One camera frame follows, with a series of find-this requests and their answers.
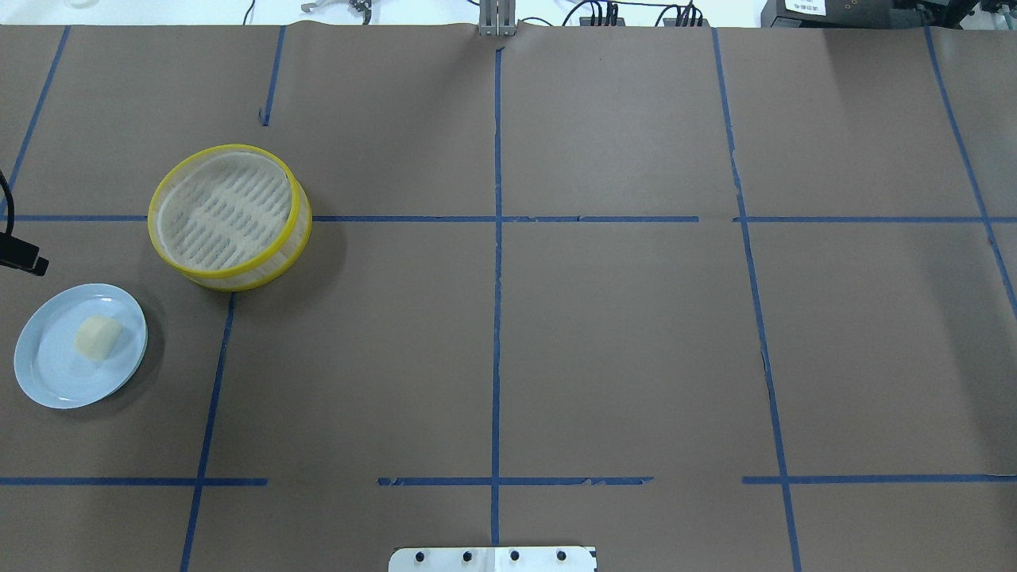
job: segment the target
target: white food item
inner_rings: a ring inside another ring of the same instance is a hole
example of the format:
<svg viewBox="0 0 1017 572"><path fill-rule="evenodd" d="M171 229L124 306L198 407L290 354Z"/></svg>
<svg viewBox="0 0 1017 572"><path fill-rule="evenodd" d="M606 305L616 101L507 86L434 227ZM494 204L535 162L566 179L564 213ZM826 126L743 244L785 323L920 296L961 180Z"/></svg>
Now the white food item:
<svg viewBox="0 0 1017 572"><path fill-rule="evenodd" d="M110 355L123 326L106 316L89 316L74 334L74 351L93 361L102 361Z"/></svg>

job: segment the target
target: blue line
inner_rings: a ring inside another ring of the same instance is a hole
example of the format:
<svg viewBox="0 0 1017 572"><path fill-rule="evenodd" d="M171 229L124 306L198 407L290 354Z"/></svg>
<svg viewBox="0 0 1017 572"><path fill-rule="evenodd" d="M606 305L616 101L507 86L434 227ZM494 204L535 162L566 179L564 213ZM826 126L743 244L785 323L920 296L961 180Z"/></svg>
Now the blue line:
<svg viewBox="0 0 1017 572"><path fill-rule="evenodd" d="M272 119L272 104L276 100L276 81L279 80L279 63L283 59L283 43L286 41L286 26L279 26L279 40L276 41L276 61L272 64L272 81L268 82L268 99L264 102L264 110L258 111L261 125L267 127Z"/></svg>
<svg viewBox="0 0 1017 572"><path fill-rule="evenodd" d="M780 476L744 476L743 484L780 484ZM899 482L1005 482L1017 484L1017 475L1005 474L844 474L795 475L791 484L884 484Z"/></svg>
<svg viewBox="0 0 1017 572"><path fill-rule="evenodd" d="M773 369L770 364L770 350L766 340L766 325L763 322L763 305L760 302L759 282L756 279L756 262L753 260L752 240L749 235L749 214L745 209L745 198L741 188L741 177L738 166L734 162L734 129L731 125L731 110L727 102L727 85L724 81L724 64L720 56L720 38L717 28L713 33L713 51L717 60L717 81L720 85L720 101L724 111L724 125L727 130L727 148L731 160L731 176L737 190L738 216L741 221L741 239L745 247L745 262L749 266L749 283L753 293L753 305L756 309L756 328L759 333L760 351L763 354L763 370L766 375L767 392L770 396L770 422L773 426L774 447L777 451L777 466L780 469L781 492L784 497L784 517L787 519L787 537L791 546L791 564L794 572L801 572L801 555L798 551L798 533L794 525L794 508L791 504L791 487L787 482L787 461L784 457L784 438L780 431L780 415L777 411L777 392L773 387Z"/></svg>
<svg viewBox="0 0 1017 572"><path fill-rule="evenodd" d="M208 403L208 419L204 424L204 440L201 443L201 459L197 464L197 479L194 483L194 496L191 498L190 518L187 521L187 535L184 539L184 552L180 559L180 572L187 572L190 566L190 551L194 544L194 528L197 526L197 513L201 507L201 489L204 485L204 473L208 466L208 452L212 449L212 434L216 428L216 410L219 408L219 392L223 387L223 371L226 369L226 350L233 331L233 314L237 306L237 294L230 294L229 307L226 310L226 326L223 328L223 341L219 347L219 363L216 365L216 382L212 387L212 399Z"/></svg>
<svg viewBox="0 0 1017 572"><path fill-rule="evenodd" d="M974 193L974 201L978 204L978 213L981 214L981 221L985 225L985 234L989 235L989 243L993 246L996 266L1000 270L1000 276L1003 278L1003 286L1006 288L1007 297L1010 299L1010 310L1013 312L1014 318L1017 318L1017 296L1014 295L1014 287L1010 282L1010 273L1007 272L1007 265L1003 262L1003 253L1000 252L1000 245L996 241L996 231L993 230L993 223L990 222L989 211L985 209L985 202L981 197L981 189L978 188L978 180L974 176L974 170L971 168L971 160L967 156L967 148L964 146L964 139L960 135L960 127L957 126L953 106L950 105L947 87L943 82L943 74L940 73L940 62L936 57L936 46L933 45L933 33L928 25L925 26L925 46L929 47L929 58L933 62L933 73L936 74L936 83L940 88L943 107L946 109L947 118L950 120L950 128L953 129L954 138L957 140L957 149L960 151L960 158L964 162L964 170L967 171L967 180L971 183L971 192Z"/></svg>
<svg viewBox="0 0 1017 572"><path fill-rule="evenodd" d="M17 215L16 221L37 223L69 223L69 222L144 222L148 217L143 215Z"/></svg>
<svg viewBox="0 0 1017 572"><path fill-rule="evenodd" d="M70 26L65 25L64 33L60 36L60 43L57 44L57 51L53 54L53 61L50 63L50 72L46 74L46 82L43 83L43 91L39 94L39 101L36 102L36 110L32 113L28 128L25 129L24 138L21 139L21 149L17 151L14 166L10 171L10 179L7 181L7 184L10 186L11 191L14 190L14 184L17 182L17 174L21 172L21 162L24 161L24 155L28 152L32 134L36 132L36 124L39 123L39 116L43 112L43 104L46 103L46 96L50 93L50 85L53 84L53 77L57 73L57 66L60 65L60 57L63 55L63 49L67 45L67 37L69 35ZM0 198L0 211L5 209L6 203L6 198Z"/></svg>
<svg viewBox="0 0 1017 572"><path fill-rule="evenodd" d="M378 487L641 487L652 476L400 476L379 478Z"/></svg>
<svg viewBox="0 0 1017 572"><path fill-rule="evenodd" d="M699 217L504 217L506 223L698 223Z"/></svg>
<svg viewBox="0 0 1017 572"><path fill-rule="evenodd" d="M491 546L500 541L501 477L501 50L494 51L494 335L491 374Z"/></svg>
<svg viewBox="0 0 1017 572"><path fill-rule="evenodd" d="M321 223L493 223L494 217L425 217L401 215L375 216L315 216L314 222Z"/></svg>
<svg viewBox="0 0 1017 572"><path fill-rule="evenodd" d="M132 476L4 476L0 487L194 487L196 478ZM267 487L267 478L208 478L204 487Z"/></svg>
<svg viewBox="0 0 1017 572"><path fill-rule="evenodd" d="M741 222L736 217L733 222ZM980 223L978 217L745 217L747 223L902 223L902 224L955 224Z"/></svg>

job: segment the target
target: light blue plate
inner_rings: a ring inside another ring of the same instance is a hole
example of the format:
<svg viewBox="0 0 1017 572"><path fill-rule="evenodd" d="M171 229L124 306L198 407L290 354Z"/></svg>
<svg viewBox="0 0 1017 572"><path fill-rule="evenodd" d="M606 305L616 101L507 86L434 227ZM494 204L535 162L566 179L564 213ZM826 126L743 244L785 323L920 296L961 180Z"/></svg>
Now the light blue plate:
<svg viewBox="0 0 1017 572"><path fill-rule="evenodd" d="M110 355L96 362L74 350L74 335L91 316L123 326ZM120 389L141 364L148 329L141 306L109 284L82 284L57 294L32 316L14 347L14 375L37 403L71 409Z"/></svg>

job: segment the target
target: yellow and white basket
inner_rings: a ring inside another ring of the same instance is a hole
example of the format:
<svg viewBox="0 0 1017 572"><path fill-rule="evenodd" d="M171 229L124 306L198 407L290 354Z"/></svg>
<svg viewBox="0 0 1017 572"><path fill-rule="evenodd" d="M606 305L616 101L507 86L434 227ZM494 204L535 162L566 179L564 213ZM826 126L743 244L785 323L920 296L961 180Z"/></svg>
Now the yellow and white basket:
<svg viewBox="0 0 1017 572"><path fill-rule="evenodd" d="M248 290L278 278L310 232L310 204L289 167L246 145L188 157L148 206L148 236L159 255L214 290Z"/></svg>

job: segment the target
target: black cable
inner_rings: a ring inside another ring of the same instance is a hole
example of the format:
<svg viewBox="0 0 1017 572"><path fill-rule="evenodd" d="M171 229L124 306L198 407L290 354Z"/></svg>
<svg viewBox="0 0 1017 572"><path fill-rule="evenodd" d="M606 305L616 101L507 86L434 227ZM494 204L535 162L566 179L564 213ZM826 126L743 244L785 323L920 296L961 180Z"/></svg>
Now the black cable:
<svg viewBox="0 0 1017 572"><path fill-rule="evenodd" d="M671 8L677 10L679 16L681 15L681 6L678 6L677 4L670 4L669 6L665 7L663 10L660 11L660 15L657 16L657 21L654 22L653 24L654 27L660 25L660 22L664 20L664 14L666 14L667 10L670 10Z"/></svg>
<svg viewBox="0 0 1017 572"><path fill-rule="evenodd" d="M14 232L14 195L10 192L10 185L7 184L3 171L0 171L0 186L3 187L3 197L7 199L7 230L4 233L10 236Z"/></svg>
<svg viewBox="0 0 1017 572"><path fill-rule="evenodd" d="M549 25L549 26L551 26L551 27L554 27L554 24L553 24L553 23L551 23L551 22L549 22L549 21L545 20L544 18L538 18L537 16L530 16L530 17L526 17L526 18L523 18L523 19L521 19L521 20L519 20L519 21L528 21L528 20L537 20L537 21L542 21L542 22L546 23L547 25Z"/></svg>
<svg viewBox="0 0 1017 572"><path fill-rule="evenodd" d="M244 12L244 21L240 25L247 25L247 16L249 16L250 13L251 13L251 10L254 9L254 2L257 2L257 0L251 0L251 5L247 6L247 11Z"/></svg>
<svg viewBox="0 0 1017 572"><path fill-rule="evenodd" d="M569 13L565 15L565 19L561 21L561 25L567 25L569 24L569 18L571 18L572 15L576 13L576 10L578 10L580 8L580 6L582 6L583 4L590 4L591 5L591 8L590 8L590 14L591 14L590 15L590 18L591 18L590 22L591 23L593 23L593 19L592 19L593 18L593 6L597 7L597 19L599 20L599 19L601 19L601 18L604 17L603 7L600 5L600 2L598 2L597 0L583 0L579 4L576 4L575 6L573 6L572 10L569 10Z"/></svg>

